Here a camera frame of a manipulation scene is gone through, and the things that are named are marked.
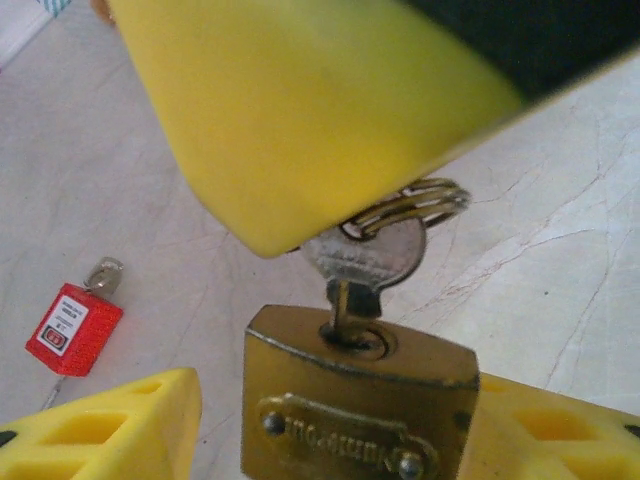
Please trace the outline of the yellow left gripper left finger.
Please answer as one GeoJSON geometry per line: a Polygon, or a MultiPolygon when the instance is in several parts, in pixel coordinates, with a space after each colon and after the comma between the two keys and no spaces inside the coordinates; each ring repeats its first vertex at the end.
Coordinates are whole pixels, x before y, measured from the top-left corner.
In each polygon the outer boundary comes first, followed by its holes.
{"type": "Polygon", "coordinates": [[[176,368],[1,427],[4,479],[187,479],[202,393],[176,368]]]}

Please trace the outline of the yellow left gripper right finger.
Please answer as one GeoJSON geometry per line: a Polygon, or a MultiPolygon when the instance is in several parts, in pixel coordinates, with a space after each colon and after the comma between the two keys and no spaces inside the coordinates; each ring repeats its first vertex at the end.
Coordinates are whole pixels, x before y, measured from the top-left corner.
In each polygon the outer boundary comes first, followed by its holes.
{"type": "Polygon", "coordinates": [[[481,376],[464,479],[637,479],[639,417],[481,376]]]}

